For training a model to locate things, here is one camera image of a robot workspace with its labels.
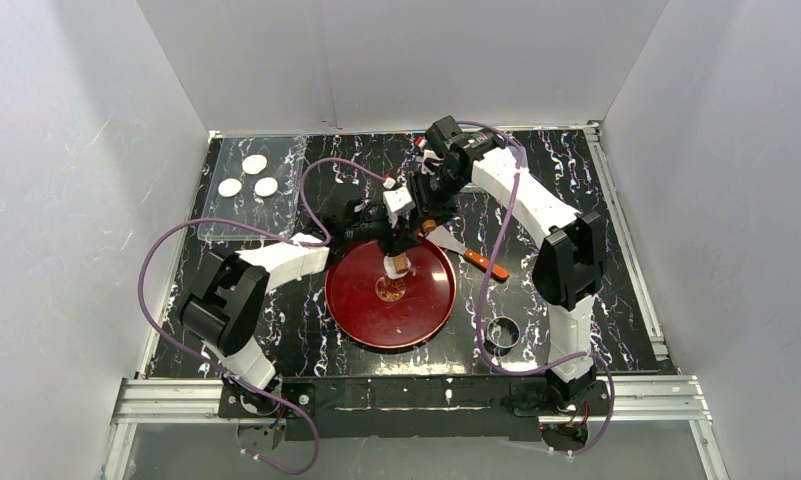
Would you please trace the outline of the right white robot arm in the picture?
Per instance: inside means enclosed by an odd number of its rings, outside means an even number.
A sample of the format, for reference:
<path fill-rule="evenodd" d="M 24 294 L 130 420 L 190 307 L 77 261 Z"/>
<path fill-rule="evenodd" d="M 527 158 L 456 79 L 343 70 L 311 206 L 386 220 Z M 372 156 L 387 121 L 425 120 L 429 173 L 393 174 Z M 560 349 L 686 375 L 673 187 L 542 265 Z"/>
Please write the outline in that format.
<path fill-rule="evenodd" d="M 499 253 L 512 220 L 538 249 L 532 281 L 547 306 L 550 350 L 546 365 L 532 372 L 566 390 L 592 383 L 591 316 L 606 272 L 603 218 L 550 192 L 530 173 L 523 145 L 493 127 L 446 116 L 425 131 L 420 147 L 438 161 L 432 173 L 410 180 L 425 219 L 473 184 L 506 209 L 490 255 Z"/>

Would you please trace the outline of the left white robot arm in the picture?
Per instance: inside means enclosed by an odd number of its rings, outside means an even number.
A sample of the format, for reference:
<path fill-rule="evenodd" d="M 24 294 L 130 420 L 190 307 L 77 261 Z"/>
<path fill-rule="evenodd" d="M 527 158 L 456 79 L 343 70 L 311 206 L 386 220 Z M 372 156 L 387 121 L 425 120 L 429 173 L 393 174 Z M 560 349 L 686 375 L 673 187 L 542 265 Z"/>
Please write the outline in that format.
<path fill-rule="evenodd" d="M 266 390 L 276 370 L 254 334 L 268 291 L 339 263 L 353 245 L 374 241 L 390 280 L 410 269 L 407 250 L 420 233 L 382 200 L 344 194 L 315 211 L 290 241 L 240 253 L 216 249 L 200 266 L 178 307 L 178 321 L 236 379 Z"/>

